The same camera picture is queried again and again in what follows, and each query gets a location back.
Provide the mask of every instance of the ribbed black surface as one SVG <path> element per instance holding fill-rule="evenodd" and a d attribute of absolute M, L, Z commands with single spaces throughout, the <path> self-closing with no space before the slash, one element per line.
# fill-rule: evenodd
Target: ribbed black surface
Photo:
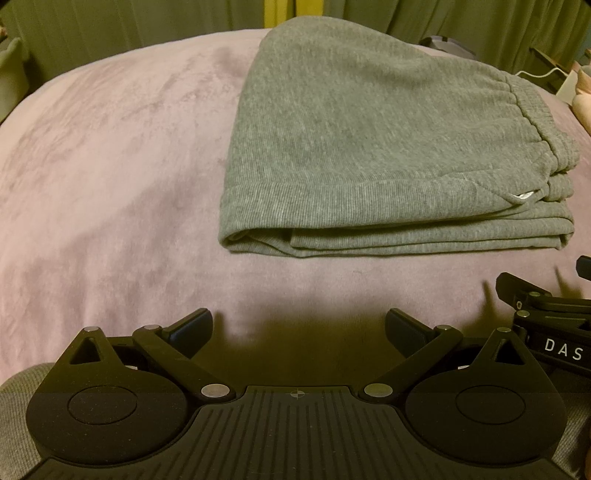
<path fill-rule="evenodd" d="M 131 465 L 86 468 L 48 460 L 31 480 L 568 480 L 539 460 L 507 469 L 456 463 L 425 448 L 390 406 L 346 387 L 249 387 L 203 407 L 168 449 Z"/>

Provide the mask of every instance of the black clip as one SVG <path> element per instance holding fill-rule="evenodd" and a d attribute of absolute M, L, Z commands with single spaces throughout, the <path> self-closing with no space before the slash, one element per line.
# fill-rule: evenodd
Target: black clip
<path fill-rule="evenodd" d="M 28 404 L 37 451 L 87 465 L 127 462 L 170 442 L 198 407 L 233 399 L 232 387 L 191 360 L 212 330 L 206 309 L 131 337 L 85 327 Z"/>
<path fill-rule="evenodd" d="M 577 273 L 591 280 L 591 258 L 578 259 Z M 591 377 L 591 300 L 553 297 L 507 272 L 496 292 L 516 310 L 513 330 L 537 360 Z"/>
<path fill-rule="evenodd" d="M 465 339 L 449 325 L 430 329 L 392 309 L 386 332 L 407 358 L 366 385 L 360 398 L 396 406 L 424 442 L 464 462 L 552 456 L 566 426 L 564 404 L 511 329 Z"/>

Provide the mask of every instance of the pink blanket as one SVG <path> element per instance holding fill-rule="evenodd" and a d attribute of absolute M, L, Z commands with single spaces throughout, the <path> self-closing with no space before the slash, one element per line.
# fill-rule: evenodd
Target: pink blanket
<path fill-rule="evenodd" d="M 400 358 L 384 336 L 391 307 L 488 335 L 512 319 L 494 292 L 502 271 L 591 297 L 574 270 L 591 254 L 591 141 L 545 92 L 581 151 L 568 200 L 576 232 L 562 251 L 296 259 L 222 248 L 225 156 L 265 33 L 190 38 L 81 67 L 2 124 L 0 384 L 55 361 L 84 326 L 130 335 L 207 307 L 215 330 L 197 359 L 237 388 L 360 386 Z"/>

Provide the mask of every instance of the gray fabric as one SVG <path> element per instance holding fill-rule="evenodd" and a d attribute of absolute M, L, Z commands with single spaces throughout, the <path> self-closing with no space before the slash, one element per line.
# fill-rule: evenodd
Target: gray fabric
<path fill-rule="evenodd" d="M 530 82 L 295 18 L 246 78 L 219 240 L 294 257 L 561 248 L 577 160 Z"/>
<path fill-rule="evenodd" d="M 34 365 L 0 386 L 0 479 L 20 480 L 41 456 L 29 435 L 25 414 L 29 400 L 53 363 Z"/>
<path fill-rule="evenodd" d="M 27 404 L 47 375 L 52 363 L 39 364 L 20 372 L 0 386 L 0 479 L 20 480 L 41 457 L 25 423 Z M 561 391 L 568 423 L 553 456 L 563 471 L 584 479 L 584 459 L 589 449 L 591 380 L 560 369 L 548 372 Z"/>

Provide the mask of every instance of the metal screw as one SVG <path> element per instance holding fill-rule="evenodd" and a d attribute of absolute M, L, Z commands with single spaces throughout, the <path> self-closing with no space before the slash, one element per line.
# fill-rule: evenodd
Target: metal screw
<path fill-rule="evenodd" d="M 390 385 L 386 385 L 384 383 L 370 383 L 369 385 L 365 386 L 363 391 L 370 397 L 375 398 L 389 397 L 394 392 Z"/>
<path fill-rule="evenodd" d="M 201 395 L 207 398 L 222 398 L 230 393 L 230 388 L 221 383 L 210 383 L 201 389 Z"/>

